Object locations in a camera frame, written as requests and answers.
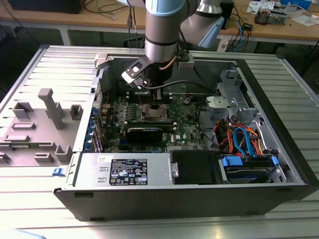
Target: blue latch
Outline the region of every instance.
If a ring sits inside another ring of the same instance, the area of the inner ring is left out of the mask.
[[[277,159],[276,156],[272,156],[271,159],[272,159],[272,161],[273,161],[273,163],[274,163],[275,166],[278,166],[278,165],[279,165],[279,161],[278,161],[278,159]]]
[[[96,115],[98,112],[99,112],[99,110],[97,108],[92,107],[92,111],[91,111],[92,115]]]
[[[55,168],[53,170],[52,176],[65,176],[63,168]]]
[[[243,162],[239,156],[225,156],[222,158],[223,166],[243,166]]]
[[[85,142],[84,144],[83,144],[83,147],[85,147],[85,148],[89,148],[91,146],[91,143],[88,143],[88,142]]]
[[[92,127],[95,125],[95,122],[93,120],[89,120],[89,127]]]
[[[91,136],[91,135],[87,134],[87,135],[85,136],[85,141],[89,141],[89,140],[91,140],[91,139],[92,139],[92,136]]]
[[[88,131],[89,133],[92,133],[92,132],[93,132],[93,128],[88,127],[88,128],[87,128],[87,131]]]

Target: floor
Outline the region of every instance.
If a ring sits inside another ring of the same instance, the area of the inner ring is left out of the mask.
[[[22,28],[16,28],[17,37],[15,39],[8,36],[3,37],[3,44],[0,44],[0,100],[3,99],[5,93],[11,88],[20,73],[24,70],[33,54],[37,51],[37,43],[28,35]],[[62,45],[60,33],[54,29],[35,29],[28,28],[28,31],[36,37],[41,44]],[[104,43],[100,43],[100,35],[98,32],[90,31],[72,31],[71,38],[74,45],[78,46],[109,46],[123,47],[124,40],[127,35],[124,33],[104,33]],[[216,50],[218,40],[209,50]],[[256,42],[250,42],[245,52],[253,53],[256,47]],[[274,47],[273,43],[260,43],[257,53],[269,53]],[[308,46],[300,46],[286,44],[279,47],[277,54],[283,55],[290,64],[299,72],[309,55]],[[319,61],[313,63],[309,70],[304,75],[304,80],[318,94],[319,88],[316,86],[316,80],[319,73]]]

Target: slotted metal surface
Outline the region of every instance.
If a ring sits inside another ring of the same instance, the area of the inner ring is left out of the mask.
[[[39,52],[27,67],[17,92],[1,105],[0,132],[14,117],[10,107],[17,99],[42,106],[37,98],[40,87],[52,87],[53,98],[63,108],[86,102],[94,73],[96,53],[127,51],[98,47],[51,46]],[[135,54],[141,51],[132,50]],[[232,59],[234,54],[194,53]],[[236,54],[246,59],[280,118],[319,176],[319,107],[317,99],[294,75],[283,60],[273,55]],[[287,202],[264,216],[219,217],[126,222],[80,222],[55,198],[51,190],[65,178],[52,177],[53,167],[0,168],[1,226],[20,228],[56,238],[201,238],[272,239],[319,238],[319,192],[300,202]]]

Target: sticker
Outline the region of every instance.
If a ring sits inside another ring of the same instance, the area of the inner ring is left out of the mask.
[[[11,148],[29,148],[29,145],[11,145]]]
[[[147,185],[147,159],[112,159],[110,184]]]
[[[111,159],[113,159],[113,156],[101,154],[98,156],[98,163],[106,163],[109,162]]]

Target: green circuit board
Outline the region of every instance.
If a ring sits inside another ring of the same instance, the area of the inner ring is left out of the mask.
[[[166,119],[170,123],[155,122],[151,127],[164,129],[161,142],[157,143],[128,143],[126,130],[132,127],[143,127],[144,122],[142,108],[146,104],[129,104],[125,98],[117,98],[108,106],[107,115],[104,117],[103,131],[107,138],[104,152],[169,152],[173,149],[204,149],[204,142],[196,125],[198,105],[196,103],[185,104],[185,97],[176,97],[167,108]]]

